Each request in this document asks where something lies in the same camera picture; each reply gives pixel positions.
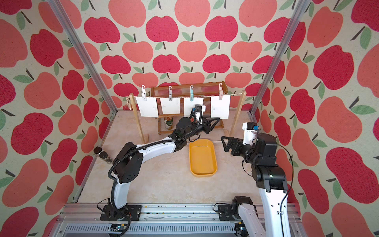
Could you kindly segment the teal clothespin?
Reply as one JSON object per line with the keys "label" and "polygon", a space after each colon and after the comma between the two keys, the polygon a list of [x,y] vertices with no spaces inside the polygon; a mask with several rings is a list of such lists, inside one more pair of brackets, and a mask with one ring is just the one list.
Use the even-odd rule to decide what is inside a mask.
{"label": "teal clothespin", "polygon": [[194,90],[193,85],[190,86],[190,101],[192,102],[194,100]]}

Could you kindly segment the pink clothespin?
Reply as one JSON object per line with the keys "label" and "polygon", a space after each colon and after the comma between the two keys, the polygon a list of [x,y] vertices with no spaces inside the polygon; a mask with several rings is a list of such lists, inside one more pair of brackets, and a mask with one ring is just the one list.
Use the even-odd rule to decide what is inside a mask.
{"label": "pink clothespin", "polygon": [[223,84],[222,84],[222,83],[219,83],[219,100],[222,100],[222,99],[223,99],[223,94],[224,94],[224,91],[223,91]]}

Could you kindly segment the grey clothespin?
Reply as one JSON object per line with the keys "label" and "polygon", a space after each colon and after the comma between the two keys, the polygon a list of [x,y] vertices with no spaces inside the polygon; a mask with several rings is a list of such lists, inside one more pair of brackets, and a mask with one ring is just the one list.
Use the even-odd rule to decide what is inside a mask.
{"label": "grey clothespin", "polygon": [[168,87],[168,99],[169,101],[172,101],[172,86]]}

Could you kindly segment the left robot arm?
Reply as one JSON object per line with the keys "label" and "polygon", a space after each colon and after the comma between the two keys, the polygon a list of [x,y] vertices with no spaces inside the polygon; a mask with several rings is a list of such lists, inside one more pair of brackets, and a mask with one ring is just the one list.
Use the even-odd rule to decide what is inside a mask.
{"label": "left robot arm", "polygon": [[172,133],[160,141],[143,145],[126,143],[108,171],[108,177],[113,183],[101,220],[130,220],[130,213],[126,210],[127,195],[130,183],[137,178],[142,164],[152,158],[181,150],[191,142],[191,137],[199,136],[202,132],[210,133],[220,120],[193,111],[189,117],[180,118]]}

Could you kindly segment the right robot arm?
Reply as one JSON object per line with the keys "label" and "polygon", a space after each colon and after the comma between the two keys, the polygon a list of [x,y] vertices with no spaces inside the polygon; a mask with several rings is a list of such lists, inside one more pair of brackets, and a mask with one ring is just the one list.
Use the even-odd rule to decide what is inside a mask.
{"label": "right robot arm", "polygon": [[291,230],[287,211],[288,184],[284,170],[276,163],[277,143],[270,134],[258,134],[250,143],[243,139],[221,138],[225,152],[242,157],[252,167],[264,209],[265,222],[257,217],[247,197],[236,197],[234,216],[241,219],[251,237],[289,237]]}

